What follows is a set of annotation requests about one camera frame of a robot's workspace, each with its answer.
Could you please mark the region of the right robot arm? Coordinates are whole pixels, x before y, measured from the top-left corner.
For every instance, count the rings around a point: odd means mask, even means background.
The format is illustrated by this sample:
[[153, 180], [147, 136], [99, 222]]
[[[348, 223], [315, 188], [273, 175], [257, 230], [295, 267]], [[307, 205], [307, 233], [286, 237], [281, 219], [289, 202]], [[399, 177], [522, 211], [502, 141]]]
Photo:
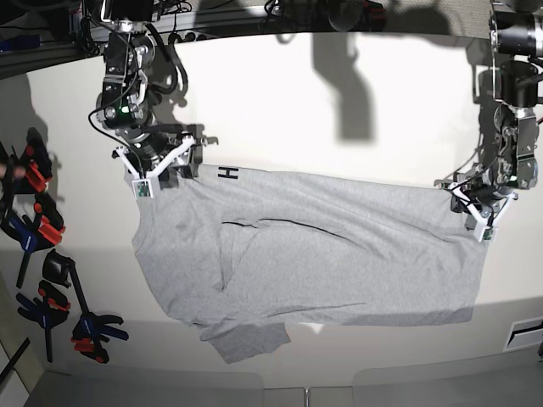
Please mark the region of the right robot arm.
[[92, 128], [117, 142], [112, 153], [132, 178], [137, 198], [151, 198], [171, 169], [188, 168], [199, 141], [181, 123], [162, 123], [154, 107], [179, 86], [175, 49], [155, 28], [169, 1], [104, 1], [93, 21], [109, 38]]

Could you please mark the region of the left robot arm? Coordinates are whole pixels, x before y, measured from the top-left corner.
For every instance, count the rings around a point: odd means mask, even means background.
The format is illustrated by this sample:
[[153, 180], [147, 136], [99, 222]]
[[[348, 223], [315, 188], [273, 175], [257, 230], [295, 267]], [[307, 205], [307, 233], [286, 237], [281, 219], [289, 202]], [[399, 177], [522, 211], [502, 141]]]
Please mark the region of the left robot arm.
[[489, 240], [518, 191], [535, 187], [535, 157], [542, 103], [542, 3], [490, 4], [491, 144], [479, 150], [470, 170], [454, 172], [442, 187], [451, 210], [466, 216], [465, 227], [479, 242]]

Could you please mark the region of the person's hand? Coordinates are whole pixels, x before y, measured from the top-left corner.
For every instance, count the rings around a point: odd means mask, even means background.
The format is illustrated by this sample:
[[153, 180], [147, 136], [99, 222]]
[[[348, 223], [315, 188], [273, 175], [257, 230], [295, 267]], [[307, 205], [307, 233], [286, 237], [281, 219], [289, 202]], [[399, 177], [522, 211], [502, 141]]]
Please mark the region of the person's hand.
[[21, 179], [25, 176], [25, 168], [15, 164], [9, 164], [7, 162], [0, 163], [0, 179], [5, 177]]

